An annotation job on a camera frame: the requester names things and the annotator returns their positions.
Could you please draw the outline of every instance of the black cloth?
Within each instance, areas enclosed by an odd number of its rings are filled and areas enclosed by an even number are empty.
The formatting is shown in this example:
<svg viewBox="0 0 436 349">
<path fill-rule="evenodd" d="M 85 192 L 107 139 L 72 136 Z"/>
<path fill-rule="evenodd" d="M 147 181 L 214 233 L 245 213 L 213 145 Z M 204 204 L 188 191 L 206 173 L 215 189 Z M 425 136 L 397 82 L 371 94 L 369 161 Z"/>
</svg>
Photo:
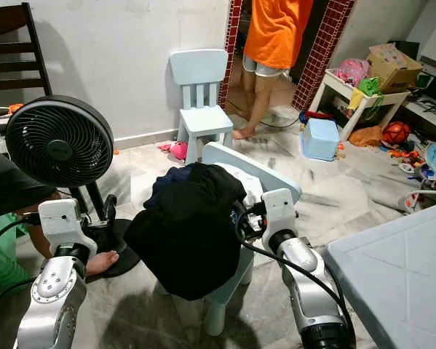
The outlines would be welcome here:
<svg viewBox="0 0 436 349">
<path fill-rule="evenodd" d="M 196 300 L 236 272 L 240 243 L 229 217 L 245 195 L 222 167 L 196 163 L 187 180 L 137 214 L 124 239 L 169 293 Z"/>
<path fill-rule="evenodd" d="M 0 215 L 37 204 L 54 192 L 54 187 L 33 180 L 0 153 Z"/>
<path fill-rule="evenodd" d="M 143 203 L 143 207 L 149 209 L 156 206 L 162 190 L 172 183 L 182 182 L 183 180 L 189 178 L 190 172 L 194 166 L 195 164 L 188 164 L 187 166 L 180 168 L 171 167 L 167 171 L 166 175 L 158 177 L 156 182 L 153 184 L 153 193 L 151 194 L 151 198 Z"/>
</svg>

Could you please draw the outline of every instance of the baseboard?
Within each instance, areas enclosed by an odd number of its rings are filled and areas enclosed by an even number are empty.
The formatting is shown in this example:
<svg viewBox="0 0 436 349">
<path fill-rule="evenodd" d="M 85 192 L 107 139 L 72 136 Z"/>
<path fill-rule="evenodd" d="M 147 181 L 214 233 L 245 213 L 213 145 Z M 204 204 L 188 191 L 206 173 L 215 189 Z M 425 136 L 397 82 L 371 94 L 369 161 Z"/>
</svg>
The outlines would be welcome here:
<svg viewBox="0 0 436 349">
<path fill-rule="evenodd" d="M 114 140 L 114 149 L 127 149 L 140 147 L 152 143 L 164 142 L 177 137 L 178 129 L 167 129 L 160 132 L 145 133 L 129 137 L 120 137 Z"/>
</svg>

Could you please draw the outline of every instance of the fan grille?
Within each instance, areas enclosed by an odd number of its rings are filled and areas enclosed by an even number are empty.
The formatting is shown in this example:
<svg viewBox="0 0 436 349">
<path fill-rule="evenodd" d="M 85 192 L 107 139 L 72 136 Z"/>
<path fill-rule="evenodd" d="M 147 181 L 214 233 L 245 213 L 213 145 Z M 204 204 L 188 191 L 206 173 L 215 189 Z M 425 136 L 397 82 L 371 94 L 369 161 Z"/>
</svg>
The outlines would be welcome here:
<svg viewBox="0 0 436 349">
<path fill-rule="evenodd" d="M 98 117 L 69 103 L 29 103 L 7 128 L 11 159 L 48 185 L 71 188 L 94 182 L 109 168 L 113 154 L 112 139 Z M 66 152 L 63 159 L 50 149 L 55 141 L 60 145 L 56 151 Z"/>
</svg>

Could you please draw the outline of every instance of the bare leg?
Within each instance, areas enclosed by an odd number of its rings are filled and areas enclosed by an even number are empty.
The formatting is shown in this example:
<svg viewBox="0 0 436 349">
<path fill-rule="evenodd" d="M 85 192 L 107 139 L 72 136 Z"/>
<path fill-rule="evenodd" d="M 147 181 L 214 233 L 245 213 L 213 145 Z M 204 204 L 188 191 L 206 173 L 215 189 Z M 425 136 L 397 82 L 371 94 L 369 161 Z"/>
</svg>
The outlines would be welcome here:
<svg viewBox="0 0 436 349">
<path fill-rule="evenodd" d="M 253 103 L 255 102 L 255 73 L 251 73 L 242 68 L 242 74 L 240 75 L 240 84 L 244 89 L 246 111 L 242 111 L 240 116 L 244 119 L 250 120 L 251 110 L 253 109 Z"/>
<path fill-rule="evenodd" d="M 242 140 L 252 137 L 255 134 L 256 125 L 264 117 L 264 112 L 268 108 L 271 89 L 279 76 L 263 77 L 256 76 L 255 102 L 253 103 L 252 116 L 247 126 L 243 129 L 235 130 L 232 137 L 235 140 Z"/>
<path fill-rule="evenodd" d="M 58 193 L 54 193 L 47 200 L 58 200 L 60 195 Z M 37 212 L 38 205 L 35 204 L 30 207 L 26 207 L 25 209 L 21 209 L 17 211 L 17 214 L 23 214 L 25 212 Z M 49 242 L 44 237 L 43 230 L 40 225 L 36 225 L 30 228 L 30 239 L 36 250 L 43 255 L 45 258 L 51 258 L 51 252 L 49 251 Z M 110 252 L 101 252 L 95 255 L 88 263 L 87 263 L 87 276 L 93 276 L 97 274 L 104 273 L 107 271 L 117 260 L 119 259 L 119 255 L 116 251 Z"/>
</svg>

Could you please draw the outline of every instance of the light blue child chair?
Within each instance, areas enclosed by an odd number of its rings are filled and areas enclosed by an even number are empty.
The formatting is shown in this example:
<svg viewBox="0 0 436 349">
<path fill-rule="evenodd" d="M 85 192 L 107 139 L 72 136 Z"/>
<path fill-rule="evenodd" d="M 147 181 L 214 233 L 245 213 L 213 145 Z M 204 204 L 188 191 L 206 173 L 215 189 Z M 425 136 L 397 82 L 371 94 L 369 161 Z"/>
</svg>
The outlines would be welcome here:
<svg viewBox="0 0 436 349">
<path fill-rule="evenodd" d="M 216 142 L 206 144 L 203 149 L 202 162 L 204 164 L 214 164 L 219 162 L 235 166 L 242 171 L 247 172 L 249 175 L 259 178 L 263 191 L 287 188 L 292 193 L 294 203 L 297 202 L 302 193 L 300 185 L 292 180 L 284 178 L 274 170 L 259 164 L 257 161 Z M 224 330 L 227 304 L 240 284 L 250 283 L 252 279 L 252 271 L 253 251 L 246 247 L 242 247 L 240 249 L 239 264 L 234 276 L 232 276 L 224 285 L 218 287 L 216 290 L 204 297 L 204 299 L 210 303 L 210 307 L 208 308 L 203 323 L 205 331 L 209 335 L 218 336 L 222 333 Z M 160 286 L 159 289 L 161 293 L 167 293 L 162 286 Z M 196 313 L 194 307 L 197 303 L 200 304 L 200 302 L 202 302 L 202 300 L 189 302 L 187 304 L 187 301 L 183 300 L 181 311 L 178 309 L 178 315 L 181 317 L 183 324 L 188 323 L 188 326 L 191 326 L 191 322 L 196 322 L 196 319 L 190 320 L 187 317 L 189 314 Z"/>
<path fill-rule="evenodd" d="M 178 140 L 189 143 L 186 164 L 198 160 L 200 137 L 214 136 L 217 140 L 223 134 L 223 144 L 232 147 L 232 121 L 217 105 L 227 58 L 223 49 L 193 49 L 170 57 L 174 81 L 182 87 Z"/>
</svg>

